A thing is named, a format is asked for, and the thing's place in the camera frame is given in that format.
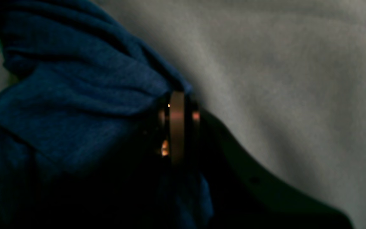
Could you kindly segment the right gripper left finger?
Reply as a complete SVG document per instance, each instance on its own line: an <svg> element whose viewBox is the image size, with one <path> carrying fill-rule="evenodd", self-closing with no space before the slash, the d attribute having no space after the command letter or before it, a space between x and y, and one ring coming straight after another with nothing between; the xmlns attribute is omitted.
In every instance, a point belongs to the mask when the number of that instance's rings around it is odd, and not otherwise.
<svg viewBox="0 0 366 229"><path fill-rule="evenodd" d="M62 172L22 229L168 229L164 177L186 162L186 95L172 92L104 150L58 162Z"/></svg>

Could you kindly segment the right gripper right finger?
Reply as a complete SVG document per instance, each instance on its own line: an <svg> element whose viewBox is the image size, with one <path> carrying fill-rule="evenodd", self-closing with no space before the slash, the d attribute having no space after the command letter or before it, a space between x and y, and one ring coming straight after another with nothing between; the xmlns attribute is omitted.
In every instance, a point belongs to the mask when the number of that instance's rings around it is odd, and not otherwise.
<svg viewBox="0 0 366 229"><path fill-rule="evenodd" d="M210 189L209 229L351 229L349 218L281 181L252 156L215 116L186 97L191 150Z"/></svg>

